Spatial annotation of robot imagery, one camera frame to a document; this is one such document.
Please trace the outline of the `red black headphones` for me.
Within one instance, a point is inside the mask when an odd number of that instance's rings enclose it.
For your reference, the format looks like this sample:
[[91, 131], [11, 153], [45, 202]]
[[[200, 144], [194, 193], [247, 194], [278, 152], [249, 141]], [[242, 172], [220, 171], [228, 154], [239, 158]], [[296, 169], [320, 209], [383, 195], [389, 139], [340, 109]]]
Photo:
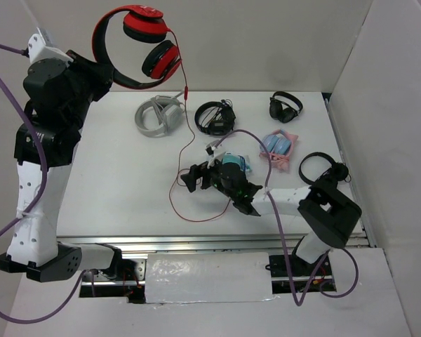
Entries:
[[[123, 42], [113, 42], [116, 30], [110, 24], [121, 19], [124, 42], [129, 44], [125, 51], [142, 50], [136, 53], [140, 61], [139, 75], [133, 78], [124, 74], [114, 59], [122, 60], [112, 47], [123, 46]], [[95, 25], [92, 35], [92, 52], [95, 61], [113, 67], [115, 84], [133, 90], [147, 90], [169, 80], [182, 66], [180, 49], [173, 40], [173, 31], [159, 9], [143, 4], [130, 4], [112, 9], [104, 14]]]

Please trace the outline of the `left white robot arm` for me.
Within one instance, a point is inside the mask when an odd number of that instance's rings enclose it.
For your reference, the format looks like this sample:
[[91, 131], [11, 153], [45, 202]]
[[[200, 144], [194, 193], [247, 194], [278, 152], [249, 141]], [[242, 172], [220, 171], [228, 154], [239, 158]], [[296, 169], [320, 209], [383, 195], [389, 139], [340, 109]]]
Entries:
[[37, 282], [67, 280], [77, 270], [97, 270], [114, 280], [123, 274], [120, 249], [109, 244], [63, 244], [57, 238], [61, 203], [92, 102], [109, 92], [113, 67], [69, 50], [68, 61], [44, 58], [23, 81], [29, 96], [15, 138], [19, 194], [14, 233], [0, 271]]

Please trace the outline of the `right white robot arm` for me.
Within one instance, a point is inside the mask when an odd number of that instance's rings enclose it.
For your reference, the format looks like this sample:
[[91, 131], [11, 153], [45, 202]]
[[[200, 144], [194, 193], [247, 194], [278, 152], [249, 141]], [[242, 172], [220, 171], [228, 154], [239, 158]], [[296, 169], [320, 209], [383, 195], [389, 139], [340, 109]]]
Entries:
[[346, 247], [361, 217], [361, 208], [325, 178], [306, 187], [271, 189], [249, 182], [238, 164], [216, 162], [210, 166], [204, 162], [191, 166], [180, 179], [189, 192], [194, 192], [197, 180], [201, 180], [202, 190], [217, 189], [247, 216], [274, 214], [303, 218], [310, 231], [291, 258], [292, 268], [299, 275], [310, 273], [328, 250]]

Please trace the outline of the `teal white headphones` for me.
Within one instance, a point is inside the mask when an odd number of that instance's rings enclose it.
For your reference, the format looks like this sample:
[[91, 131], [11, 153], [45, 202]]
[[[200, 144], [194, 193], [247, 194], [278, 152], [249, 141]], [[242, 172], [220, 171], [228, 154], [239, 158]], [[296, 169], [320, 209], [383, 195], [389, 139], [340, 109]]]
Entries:
[[236, 164], [241, 171], [243, 171], [245, 174], [251, 174], [252, 173], [252, 167], [250, 164], [250, 158], [248, 155], [238, 155], [238, 154], [232, 154], [230, 152], [226, 152], [223, 159], [223, 164]]

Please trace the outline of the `white grey headphones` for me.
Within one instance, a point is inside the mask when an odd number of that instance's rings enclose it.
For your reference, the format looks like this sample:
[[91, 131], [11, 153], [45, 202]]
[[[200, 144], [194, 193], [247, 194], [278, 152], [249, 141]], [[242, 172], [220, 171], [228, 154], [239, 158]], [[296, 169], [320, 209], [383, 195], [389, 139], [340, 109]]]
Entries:
[[[134, 115], [134, 121], [141, 134], [148, 138], [160, 138], [168, 135], [182, 122], [185, 109], [179, 101], [179, 97], [184, 95], [184, 91], [176, 95], [156, 95], [141, 104]], [[144, 115], [153, 112], [158, 126], [149, 128], [145, 125]]]

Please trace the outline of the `pink blue cat-ear headphones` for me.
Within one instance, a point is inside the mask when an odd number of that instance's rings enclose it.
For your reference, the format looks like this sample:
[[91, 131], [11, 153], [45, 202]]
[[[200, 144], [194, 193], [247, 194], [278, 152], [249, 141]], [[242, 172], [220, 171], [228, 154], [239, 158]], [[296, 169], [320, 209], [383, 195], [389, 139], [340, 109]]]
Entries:
[[287, 173], [290, 167], [290, 157], [298, 138], [298, 135], [283, 129], [275, 130], [262, 139], [262, 144], [267, 151], [260, 146], [259, 157], [265, 160], [271, 159], [274, 168]]

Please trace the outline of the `black folded headphones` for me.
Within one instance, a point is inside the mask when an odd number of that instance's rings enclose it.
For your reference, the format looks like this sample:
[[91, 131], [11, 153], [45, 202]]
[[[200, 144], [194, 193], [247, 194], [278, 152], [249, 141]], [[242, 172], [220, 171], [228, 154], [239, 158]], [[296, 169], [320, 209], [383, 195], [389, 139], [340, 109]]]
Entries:
[[[297, 108], [289, 105], [286, 101], [281, 100], [285, 98], [291, 101]], [[276, 91], [271, 97], [269, 102], [269, 114], [272, 119], [280, 121], [285, 124], [296, 118], [303, 110], [302, 102], [294, 95], [284, 92]]]

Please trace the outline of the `black thin-band headphones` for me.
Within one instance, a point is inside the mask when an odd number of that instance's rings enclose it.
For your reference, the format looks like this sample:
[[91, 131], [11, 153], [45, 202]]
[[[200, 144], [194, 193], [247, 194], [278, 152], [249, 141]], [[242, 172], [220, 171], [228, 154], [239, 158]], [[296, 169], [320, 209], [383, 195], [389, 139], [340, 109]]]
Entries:
[[351, 180], [349, 169], [341, 158], [325, 152], [312, 152], [304, 157], [298, 167], [298, 175], [308, 185], [318, 180], [327, 180], [334, 185]]

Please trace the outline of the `white foil-edged panel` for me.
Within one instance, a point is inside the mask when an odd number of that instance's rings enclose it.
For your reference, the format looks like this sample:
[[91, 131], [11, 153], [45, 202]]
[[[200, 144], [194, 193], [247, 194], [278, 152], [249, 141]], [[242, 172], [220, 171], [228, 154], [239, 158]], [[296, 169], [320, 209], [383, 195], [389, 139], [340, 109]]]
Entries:
[[150, 254], [148, 303], [245, 303], [273, 299], [267, 253]]

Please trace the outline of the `black wired headphones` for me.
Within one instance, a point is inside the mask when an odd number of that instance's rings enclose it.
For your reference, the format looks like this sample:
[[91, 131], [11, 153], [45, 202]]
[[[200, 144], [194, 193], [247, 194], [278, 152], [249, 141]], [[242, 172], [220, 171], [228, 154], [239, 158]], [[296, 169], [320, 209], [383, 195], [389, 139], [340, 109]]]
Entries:
[[[208, 122], [202, 124], [200, 118], [206, 111], [215, 114]], [[234, 130], [235, 120], [233, 104], [229, 99], [206, 102], [196, 110], [194, 115], [194, 122], [198, 130], [210, 136], [227, 135]]]

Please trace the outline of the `aluminium rail frame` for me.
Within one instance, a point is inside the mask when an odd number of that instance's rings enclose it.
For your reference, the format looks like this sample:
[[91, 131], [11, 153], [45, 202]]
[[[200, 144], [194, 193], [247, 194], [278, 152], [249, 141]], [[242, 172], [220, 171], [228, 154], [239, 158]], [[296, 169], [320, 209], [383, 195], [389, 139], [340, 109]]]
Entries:
[[[275, 249], [284, 231], [291, 244], [309, 232], [298, 217], [245, 216], [214, 189], [189, 193], [174, 184], [177, 171], [206, 159], [211, 137], [194, 123], [170, 136], [148, 138], [134, 122], [150, 92], [114, 92], [91, 106], [79, 143], [58, 221], [58, 238], [69, 244], [106, 243], [125, 252]], [[319, 92], [299, 93], [302, 114], [284, 129], [298, 135], [290, 171], [270, 171], [259, 157], [258, 140], [281, 128], [269, 116], [268, 92], [192, 92], [190, 117], [203, 103], [229, 99], [239, 132], [223, 147], [248, 155], [249, 180], [272, 188], [302, 186], [300, 162], [320, 151], [340, 157], [328, 110]]]

